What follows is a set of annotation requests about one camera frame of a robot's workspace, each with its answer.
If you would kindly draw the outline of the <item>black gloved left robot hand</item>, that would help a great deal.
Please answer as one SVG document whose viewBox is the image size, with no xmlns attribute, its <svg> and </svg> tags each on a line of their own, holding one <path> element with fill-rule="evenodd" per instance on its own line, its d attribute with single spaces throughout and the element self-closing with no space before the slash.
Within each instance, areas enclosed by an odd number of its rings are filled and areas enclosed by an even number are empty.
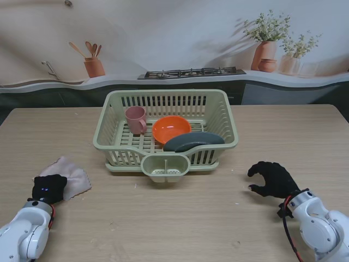
<svg viewBox="0 0 349 262">
<path fill-rule="evenodd" d="M 32 199 L 55 204 L 63 200 L 67 178 L 59 174 L 37 176 L 34 178 Z"/>
</svg>

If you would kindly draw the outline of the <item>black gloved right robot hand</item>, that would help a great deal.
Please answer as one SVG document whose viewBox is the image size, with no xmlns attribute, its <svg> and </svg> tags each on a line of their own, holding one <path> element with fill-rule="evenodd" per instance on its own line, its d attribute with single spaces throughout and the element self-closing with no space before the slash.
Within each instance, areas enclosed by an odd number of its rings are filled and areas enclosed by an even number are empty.
<svg viewBox="0 0 349 262">
<path fill-rule="evenodd" d="M 247 173 L 248 177 L 253 177 L 256 174 L 260 174 L 264 178 L 265 185 L 251 184 L 249 188 L 252 192 L 263 197 L 272 196 L 286 199 L 288 196 L 300 192 L 290 173 L 279 163 L 260 161 L 254 164 Z"/>
</svg>

